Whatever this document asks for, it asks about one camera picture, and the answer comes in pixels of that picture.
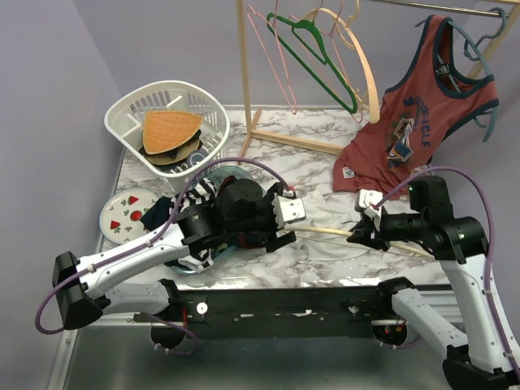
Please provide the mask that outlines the white tank top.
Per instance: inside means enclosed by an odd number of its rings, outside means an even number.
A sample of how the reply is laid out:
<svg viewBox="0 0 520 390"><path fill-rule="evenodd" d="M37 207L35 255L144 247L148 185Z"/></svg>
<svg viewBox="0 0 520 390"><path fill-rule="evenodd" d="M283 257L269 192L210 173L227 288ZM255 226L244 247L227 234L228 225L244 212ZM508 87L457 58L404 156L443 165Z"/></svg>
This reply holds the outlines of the white tank top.
<svg viewBox="0 0 520 390"><path fill-rule="evenodd" d="M297 258L302 262L333 262L354 260L368 254L360 245L350 244L346 236L327 232L311 231L310 228L347 231L353 226L354 217L350 196L339 200L326 199L318 190L303 198L306 220L295 223L297 243L294 246Z"/></svg>

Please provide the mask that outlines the cream wooden hanger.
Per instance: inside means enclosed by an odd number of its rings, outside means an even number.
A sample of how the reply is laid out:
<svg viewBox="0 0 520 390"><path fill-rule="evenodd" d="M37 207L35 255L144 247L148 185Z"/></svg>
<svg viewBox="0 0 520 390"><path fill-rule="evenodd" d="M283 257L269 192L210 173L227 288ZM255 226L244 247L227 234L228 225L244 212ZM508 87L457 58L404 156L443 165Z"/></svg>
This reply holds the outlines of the cream wooden hanger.
<svg viewBox="0 0 520 390"><path fill-rule="evenodd" d="M342 236L345 238L351 237L353 235L352 232L342 231L339 229L325 228L325 227L304 227L304 226L286 226L282 229L283 232L308 232L308 233L317 233L320 235L328 235L328 236ZM408 254L408 257L420 257L420 258L430 258L433 259L433 256L427 253L423 249L418 249L409 245L399 244L399 243L390 243L390 247L394 249L400 250L401 256L404 253Z"/></svg>

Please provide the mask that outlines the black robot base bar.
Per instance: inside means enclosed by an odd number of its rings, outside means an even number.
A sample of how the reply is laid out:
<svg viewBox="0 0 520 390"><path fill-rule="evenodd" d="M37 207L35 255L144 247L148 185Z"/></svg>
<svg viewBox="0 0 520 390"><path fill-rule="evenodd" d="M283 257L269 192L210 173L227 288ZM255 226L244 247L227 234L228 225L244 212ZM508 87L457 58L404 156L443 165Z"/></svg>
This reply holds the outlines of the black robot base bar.
<svg viewBox="0 0 520 390"><path fill-rule="evenodd" d="M375 286L184 290L188 329L201 339L371 338L374 327L399 326Z"/></svg>

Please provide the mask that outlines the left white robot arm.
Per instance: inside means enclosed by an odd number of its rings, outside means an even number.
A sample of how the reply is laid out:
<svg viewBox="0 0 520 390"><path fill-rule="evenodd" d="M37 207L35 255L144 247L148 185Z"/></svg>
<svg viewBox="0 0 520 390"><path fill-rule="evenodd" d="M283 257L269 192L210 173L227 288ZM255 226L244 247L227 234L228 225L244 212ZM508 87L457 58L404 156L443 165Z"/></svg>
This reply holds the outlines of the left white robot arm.
<svg viewBox="0 0 520 390"><path fill-rule="evenodd" d="M175 283L129 279L182 259L189 268L205 270L212 250L228 243L275 252L296 240L286 226L305 217L302 200L280 182L263 190L251 179L230 177L220 188L201 180L185 195L157 201L145 214L144 236L106 252L78 258L67 251L54 260L52 295L63 328L80 329L105 314L129 312L170 321L180 311Z"/></svg>

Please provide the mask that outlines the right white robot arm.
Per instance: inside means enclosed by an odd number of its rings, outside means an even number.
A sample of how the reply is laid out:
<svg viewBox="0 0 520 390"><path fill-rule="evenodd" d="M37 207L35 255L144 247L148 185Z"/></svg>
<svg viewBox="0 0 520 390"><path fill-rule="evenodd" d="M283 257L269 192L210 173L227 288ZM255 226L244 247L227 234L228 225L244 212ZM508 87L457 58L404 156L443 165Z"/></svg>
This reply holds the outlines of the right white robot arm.
<svg viewBox="0 0 520 390"><path fill-rule="evenodd" d="M445 180L420 175L406 181L409 214L389 214L375 190L357 193L361 215L348 241L387 250L414 241L440 264L465 327L459 331L405 277L379 283L375 312L404 319L439 355L452 389L509 389L519 384L519 344L492 275L492 232L473 217L457 218Z"/></svg>

